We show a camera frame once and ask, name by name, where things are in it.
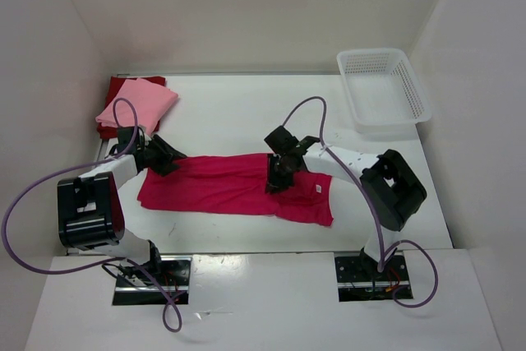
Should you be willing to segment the magenta t shirt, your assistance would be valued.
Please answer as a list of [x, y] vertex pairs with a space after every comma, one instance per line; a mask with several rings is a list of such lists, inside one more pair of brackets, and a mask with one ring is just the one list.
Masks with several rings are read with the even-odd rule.
[[299, 172], [284, 192], [265, 191], [267, 154], [197, 156], [180, 159], [174, 172], [149, 170], [137, 200], [149, 210], [224, 215], [276, 216], [302, 224], [330, 227], [331, 177]]

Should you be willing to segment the light pink t shirt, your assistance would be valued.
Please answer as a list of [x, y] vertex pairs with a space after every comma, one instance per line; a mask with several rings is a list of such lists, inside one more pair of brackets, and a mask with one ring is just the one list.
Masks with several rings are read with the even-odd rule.
[[117, 94], [95, 117], [102, 127], [133, 127], [135, 119], [128, 102], [135, 109], [137, 124], [151, 136], [161, 118], [177, 103], [178, 94], [164, 85], [143, 78], [125, 79]]

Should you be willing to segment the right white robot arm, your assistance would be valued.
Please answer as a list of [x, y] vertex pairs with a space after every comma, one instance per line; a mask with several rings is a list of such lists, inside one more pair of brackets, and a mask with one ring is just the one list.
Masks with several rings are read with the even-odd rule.
[[362, 249], [361, 270], [368, 279], [381, 278], [408, 219], [427, 199], [427, 191], [396, 150], [365, 154], [325, 145], [321, 139], [302, 140], [286, 133], [265, 138], [271, 153], [265, 191], [278, 194], [294, 185], [299, 173], [317, 173], [353, 183], [373, 216], [375, 231]]

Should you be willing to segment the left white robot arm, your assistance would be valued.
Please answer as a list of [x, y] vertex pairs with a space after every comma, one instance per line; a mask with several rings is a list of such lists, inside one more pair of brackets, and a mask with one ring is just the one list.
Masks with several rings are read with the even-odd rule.
[[132, 127], [119, 128], [117, 139], [109, 151], [116, 160], [58, 182], [58, 235], [64, 247], [133, 260], [136, 277], [157, 284], [164, 275], [159, 250], [127, 229], [118, 190], [145, 169], [168, 176], [187, 156], [160, 136], [147, 138]]

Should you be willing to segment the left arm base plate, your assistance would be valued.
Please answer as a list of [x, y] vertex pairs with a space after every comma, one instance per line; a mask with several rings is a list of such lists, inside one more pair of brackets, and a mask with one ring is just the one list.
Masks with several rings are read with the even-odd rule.
[[[187, 305], [191, 278], [190, 256], [163, 255], [158, 269], [146, 270], [177, 305]], [[115, 278], [113, 306], [163, 305], [166, 299], [152, 281], [135, 266], [111, 265]]]

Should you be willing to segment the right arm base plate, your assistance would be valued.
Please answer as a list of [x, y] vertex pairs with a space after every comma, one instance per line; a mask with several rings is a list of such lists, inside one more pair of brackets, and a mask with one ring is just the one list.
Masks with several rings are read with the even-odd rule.
[[381, 273], [369, 272], [358, 252], [335, 253], [335, 275], [340, 302], [413, 299], [406, 260], [395, 253]]

